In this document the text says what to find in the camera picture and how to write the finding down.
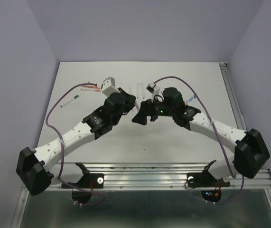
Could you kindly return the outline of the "yellow marker pen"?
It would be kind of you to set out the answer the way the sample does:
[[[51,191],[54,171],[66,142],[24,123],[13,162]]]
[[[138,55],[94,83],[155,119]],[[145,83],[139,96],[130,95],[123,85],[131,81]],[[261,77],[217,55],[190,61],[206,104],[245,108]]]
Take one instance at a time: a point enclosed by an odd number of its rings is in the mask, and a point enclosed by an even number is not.
[[[134,94],[131,95],[134,100],[134,107],[136,108],[137,112],[140,110],[140,106],[138,104],[137,98]]]

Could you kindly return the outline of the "green marker pen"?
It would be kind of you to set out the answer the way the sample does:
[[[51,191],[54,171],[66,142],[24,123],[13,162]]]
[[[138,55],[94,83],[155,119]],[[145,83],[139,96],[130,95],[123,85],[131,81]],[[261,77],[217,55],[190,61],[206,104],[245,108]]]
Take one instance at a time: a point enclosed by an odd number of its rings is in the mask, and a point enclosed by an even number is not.
[[[145,99],[145,87],[144,84],[141,84],[141,94],[142,94],[142,99]]]

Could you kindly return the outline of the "blue marker pen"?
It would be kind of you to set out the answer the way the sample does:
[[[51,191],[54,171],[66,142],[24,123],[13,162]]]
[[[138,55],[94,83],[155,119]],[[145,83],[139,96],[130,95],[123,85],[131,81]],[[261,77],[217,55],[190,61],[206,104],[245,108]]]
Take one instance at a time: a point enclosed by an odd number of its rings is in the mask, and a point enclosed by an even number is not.
[[[139,96],[140,96],[140,84],[137,83],[137,87],[136,87],[136,97],[137,97],[137,99],[139,99]]]

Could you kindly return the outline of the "long white green-tip pen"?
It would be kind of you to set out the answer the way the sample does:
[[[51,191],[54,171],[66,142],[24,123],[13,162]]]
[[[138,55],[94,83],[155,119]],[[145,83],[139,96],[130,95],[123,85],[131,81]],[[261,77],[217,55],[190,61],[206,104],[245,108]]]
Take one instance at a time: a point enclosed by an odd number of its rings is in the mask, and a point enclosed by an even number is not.
[[[70,100],[66,101],[65,103],[61,104],[60,107],[63,108],[65,106],[67,106],[68,104],[70,104],[71,102],[73,102],[75,99],[77,99],[79,97],[79,95],[75,95],[73,98],[71,98]]]

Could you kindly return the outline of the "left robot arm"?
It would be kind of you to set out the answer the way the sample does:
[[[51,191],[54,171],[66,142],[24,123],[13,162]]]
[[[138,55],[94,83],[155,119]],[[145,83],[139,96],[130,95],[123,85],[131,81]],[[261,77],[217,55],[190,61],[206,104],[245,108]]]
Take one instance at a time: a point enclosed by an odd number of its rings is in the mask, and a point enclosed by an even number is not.
[[[111,93],[104,104],[79,122],[72,130],[52,142],[33,150],[28,147],[19,153],[16,173],[32,196],[46,190],[54,175],[55,164],[79,147],[110,132],[134,106],[136,97],[121,88]]]

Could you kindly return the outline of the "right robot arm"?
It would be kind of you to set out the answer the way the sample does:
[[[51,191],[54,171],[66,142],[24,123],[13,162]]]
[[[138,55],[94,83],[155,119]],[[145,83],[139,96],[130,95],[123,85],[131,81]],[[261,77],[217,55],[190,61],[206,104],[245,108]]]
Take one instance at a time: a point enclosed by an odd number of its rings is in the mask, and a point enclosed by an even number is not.
[[[147,125],[148,117],[152,122],[160,116],[172,117],[178,126],[220,142],[234,154],[233,157],[208,163],[201,175],[204,184],[213,185],[223,177],[237,174],[252,179],[270,158],[259,131],[245,131],[209,120],[199,109],[186,105],[176,88],[166,88],[162,95],[161,101],[155,95],[152,99],[141,102],[132,122]]]

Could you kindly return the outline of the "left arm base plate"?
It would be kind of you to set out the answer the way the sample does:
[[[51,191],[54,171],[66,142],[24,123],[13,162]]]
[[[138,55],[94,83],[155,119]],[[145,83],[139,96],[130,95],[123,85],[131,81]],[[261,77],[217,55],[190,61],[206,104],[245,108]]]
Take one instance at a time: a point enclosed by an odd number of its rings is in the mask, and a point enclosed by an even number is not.
[[[90,174],[78,174],[74,176],[69,176],[70,179],[64,178],[64,181],[70,185],[73,185],[82,189],[89,189],[91,183],[93,184],[93,189],[102,189],[104,183],[103,173],[90,173]]]

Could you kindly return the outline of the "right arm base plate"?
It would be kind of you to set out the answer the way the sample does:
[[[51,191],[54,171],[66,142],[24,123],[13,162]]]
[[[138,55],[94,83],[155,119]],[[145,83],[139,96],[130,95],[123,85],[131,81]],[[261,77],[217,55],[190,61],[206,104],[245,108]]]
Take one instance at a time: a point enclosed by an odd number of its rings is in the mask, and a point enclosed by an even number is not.
[[[186,186],[193,188],[215,188],[215,187],[230,187],[230,182],[225,182],[223,179],[216,180],[209,174],[202,172],[194,172],[187,174]]]

